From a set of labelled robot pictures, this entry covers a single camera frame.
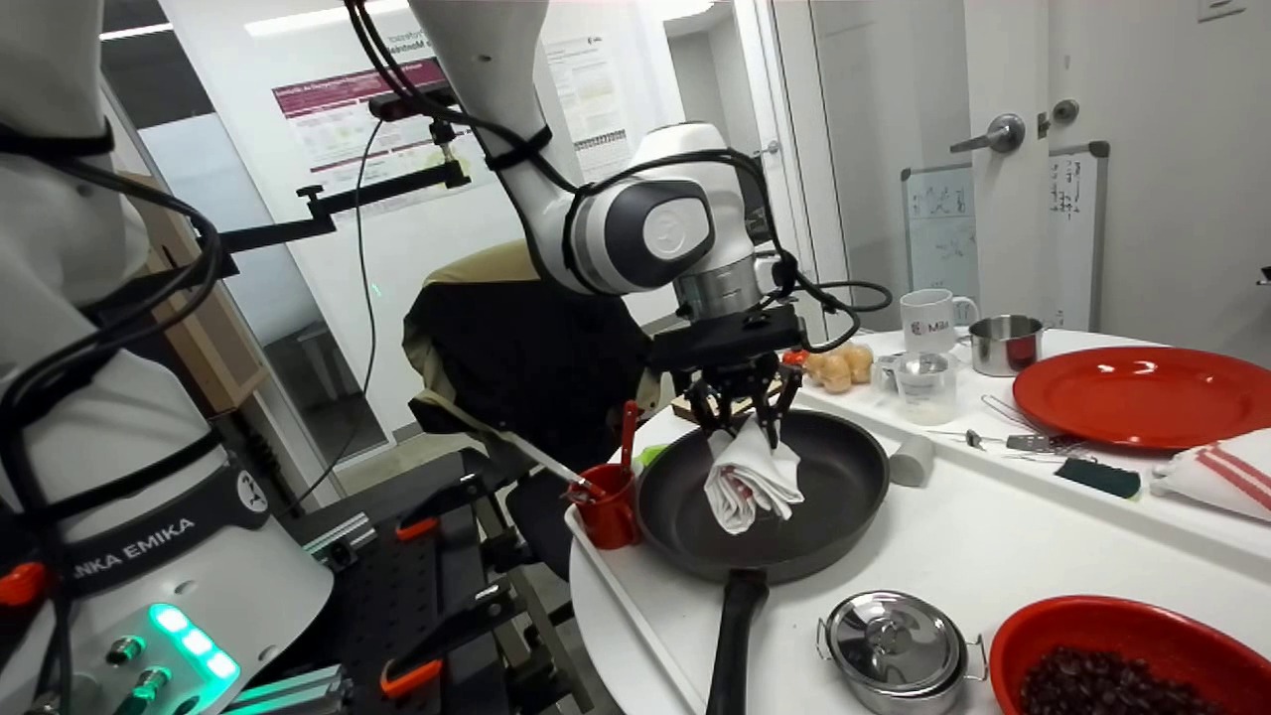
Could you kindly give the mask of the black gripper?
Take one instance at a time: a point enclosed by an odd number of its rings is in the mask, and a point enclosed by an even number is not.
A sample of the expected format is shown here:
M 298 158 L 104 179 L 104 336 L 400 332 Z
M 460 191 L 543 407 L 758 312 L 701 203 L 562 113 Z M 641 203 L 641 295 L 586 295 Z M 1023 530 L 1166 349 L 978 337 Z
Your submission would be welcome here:
M 804 341 L 804 317 L 792 308 L 743 312 L 657 336 L 648 365 L 670 374 L 678 385 L 703 378 L 719 393 L 755 396 L 780 374 L 780 349 Z M 689 389 L 689 411 L 692 423 L 711 438 L 722 430 L 722 411 L 706 385 Z M 780 385 L 755 403 L 755 423 L 767 449 L 780 449 L 780 426 L 792 403 L 792 385 Z

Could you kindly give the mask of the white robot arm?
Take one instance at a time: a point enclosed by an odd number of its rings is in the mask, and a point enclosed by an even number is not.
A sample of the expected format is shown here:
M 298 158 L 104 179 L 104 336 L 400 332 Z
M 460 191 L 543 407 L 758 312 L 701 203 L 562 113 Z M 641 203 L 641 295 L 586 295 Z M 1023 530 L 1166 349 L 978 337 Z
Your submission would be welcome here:
M 706 122 L 657 130 L 648 157 L 572 182 L 535 79 L 549 0 L 408 0 L 452 100 L 514 199 L 542 280 L 637 295 L 685 280 L 750 288 L 741 157 Z M 116 317 L 147 263 L 147 208 L 169 191 L 113 169 L 98 105 L 104 0 L 0 0 L 0 383 L 4 383 L 4 698 L 83 715 L 76 659 L 96 628 L 180 566 L 243 583 L 255 554 L 277 607 L 316 611 L 329 581 L 261 514 L 202 502 L 240 477 L 183 383 L 139 346 L 207 304 L 224 239 Z

